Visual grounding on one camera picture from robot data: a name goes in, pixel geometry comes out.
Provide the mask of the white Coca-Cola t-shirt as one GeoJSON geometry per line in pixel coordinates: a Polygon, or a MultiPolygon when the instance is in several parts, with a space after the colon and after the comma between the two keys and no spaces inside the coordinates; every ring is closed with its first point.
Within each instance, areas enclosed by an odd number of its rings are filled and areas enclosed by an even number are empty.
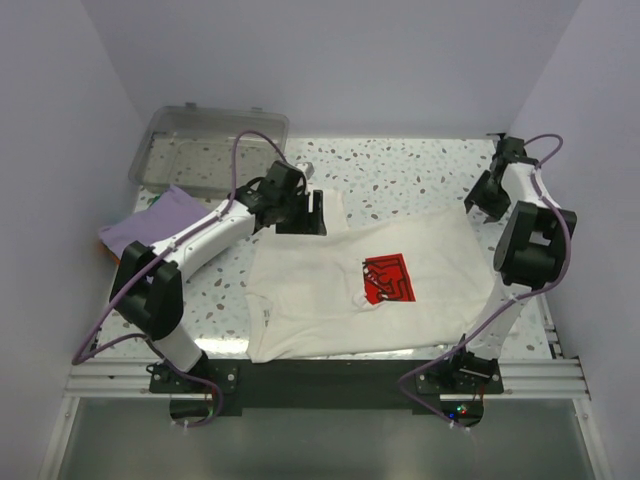
{"type": "Polygon", "coordinates": [[[358,228],[338,192],[326,207],[326,236],[258,242],[245,290],[252,362],[454,345],[473,330],[496,276],[463,207],[358,228]]]}

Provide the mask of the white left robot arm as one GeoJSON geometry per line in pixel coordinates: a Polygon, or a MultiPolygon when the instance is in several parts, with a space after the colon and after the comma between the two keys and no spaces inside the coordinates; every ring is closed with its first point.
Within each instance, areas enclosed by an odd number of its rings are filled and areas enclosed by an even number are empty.
{"type": "Polygon", "coordinates": [[[273,228],[285,235],[326,235],[323,193],[312,190],[309,163],[274,162],[204,218],[150,246],[128,245],[113,284],[112,307],[135,325],[165,362],[209,379],[208,357],[182,324],[183,290],[202,266],[236,242],[273,228]]]}

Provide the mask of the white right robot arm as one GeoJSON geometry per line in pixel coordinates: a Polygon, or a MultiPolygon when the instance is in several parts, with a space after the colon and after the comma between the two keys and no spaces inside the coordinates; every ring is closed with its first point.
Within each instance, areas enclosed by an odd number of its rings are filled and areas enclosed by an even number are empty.
{"type": "Polygon", "coordinates": [[[485,170],[464,200],[490,222],[509,219],[493,257],[496,280],[470,334],[453,349],[448,365],[455,373],[488,381],[497,374],[505,340],[527,302],[555,288],[571,259],[577,215],[563,209],[544,186],[539,161],[528,142],[501,134],[485,170]]]}

